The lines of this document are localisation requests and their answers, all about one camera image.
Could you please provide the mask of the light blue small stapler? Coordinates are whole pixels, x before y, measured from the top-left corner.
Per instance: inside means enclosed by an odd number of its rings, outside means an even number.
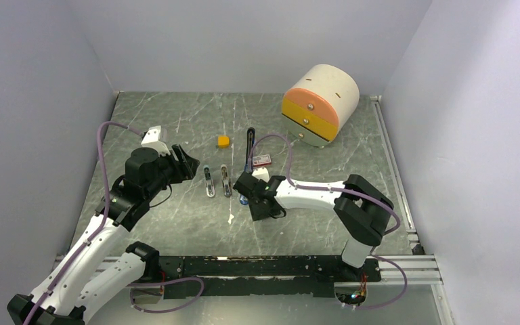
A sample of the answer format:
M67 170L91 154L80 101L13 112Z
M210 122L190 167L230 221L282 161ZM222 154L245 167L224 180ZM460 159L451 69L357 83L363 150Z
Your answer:
M204 172L204 180L205 180L207 196L209 198L214 198L215 197L215 186L213 183L210 166L205 165L203 167L203 172Z

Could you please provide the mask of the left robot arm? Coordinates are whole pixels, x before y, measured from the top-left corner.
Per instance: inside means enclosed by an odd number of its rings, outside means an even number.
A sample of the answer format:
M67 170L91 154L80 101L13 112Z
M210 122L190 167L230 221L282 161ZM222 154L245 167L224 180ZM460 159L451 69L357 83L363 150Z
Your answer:
M125 172L113 184L89 225L60 262L29 295L7 304L14 324L87 324L116 294L134 282L158 286L163 280L159 251L134 242L115 265L96 275L100 264L150 210L169 186L194 178L200 165L180 145L170 154L142 147L132 151Z

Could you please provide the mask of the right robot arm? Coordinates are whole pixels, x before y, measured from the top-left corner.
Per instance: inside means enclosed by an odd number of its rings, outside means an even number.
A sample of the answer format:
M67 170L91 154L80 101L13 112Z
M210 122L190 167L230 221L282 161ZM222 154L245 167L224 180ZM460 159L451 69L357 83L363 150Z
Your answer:
M283 175L268 181L244 172L234 189L248 200L253 221L285 217L291 209L312 209L337 216L351 238L338 263L340 275L355 280L364 263L387 232L394 213L393 203L361 175L351 174L345 181L317 183L290 180Z

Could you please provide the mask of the beige small stapler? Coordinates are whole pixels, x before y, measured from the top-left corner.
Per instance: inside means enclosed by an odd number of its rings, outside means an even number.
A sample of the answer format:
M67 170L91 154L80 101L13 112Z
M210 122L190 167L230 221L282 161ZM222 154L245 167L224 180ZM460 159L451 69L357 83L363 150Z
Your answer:
M232 196L232 183L230 180L230 173L226 164L221 165L221 182L223 188L223 195L227 198Z

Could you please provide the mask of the red white staple box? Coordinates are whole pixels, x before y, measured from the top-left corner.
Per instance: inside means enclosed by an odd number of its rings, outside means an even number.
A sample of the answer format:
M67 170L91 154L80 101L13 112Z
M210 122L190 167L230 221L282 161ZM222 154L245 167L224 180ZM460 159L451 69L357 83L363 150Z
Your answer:
M272 158L269 154L254 156L252 159L252 164L254 168L268 166L271 165L271 163Z

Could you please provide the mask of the orange cube block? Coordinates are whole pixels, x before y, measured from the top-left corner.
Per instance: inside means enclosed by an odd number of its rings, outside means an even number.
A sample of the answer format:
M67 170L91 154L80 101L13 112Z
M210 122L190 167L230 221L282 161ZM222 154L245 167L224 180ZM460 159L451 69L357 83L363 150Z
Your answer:
M220 135L217 138L217 147L218 148L228 148L230 146L230 138L226 135Z

